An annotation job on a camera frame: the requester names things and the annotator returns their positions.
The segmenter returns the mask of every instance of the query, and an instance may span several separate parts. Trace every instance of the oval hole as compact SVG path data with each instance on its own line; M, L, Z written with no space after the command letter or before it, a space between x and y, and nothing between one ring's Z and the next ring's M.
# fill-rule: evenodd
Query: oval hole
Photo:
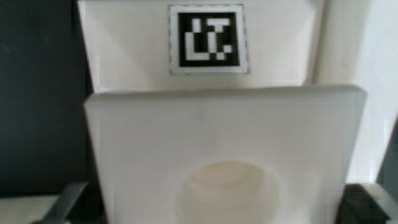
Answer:
M279 204L275 178L249 163L222 162L192 174L176 201L181 224L266 224Z

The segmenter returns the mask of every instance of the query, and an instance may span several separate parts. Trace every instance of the white object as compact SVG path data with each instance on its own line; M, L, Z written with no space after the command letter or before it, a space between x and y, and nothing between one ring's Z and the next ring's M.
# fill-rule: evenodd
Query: white object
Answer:
M259 88L305 83L313 71L323 0L78 3L96 93ZM243 5L247 75L170 75L170 5Z
M94 95L110 224L332 224L362 103L341 86Z
M375 183L398 116L398 1L325 5L314 84L355 84L368 93L348 183Z
M2 198L0 223L26 224L39 221L53 206L57 196Z

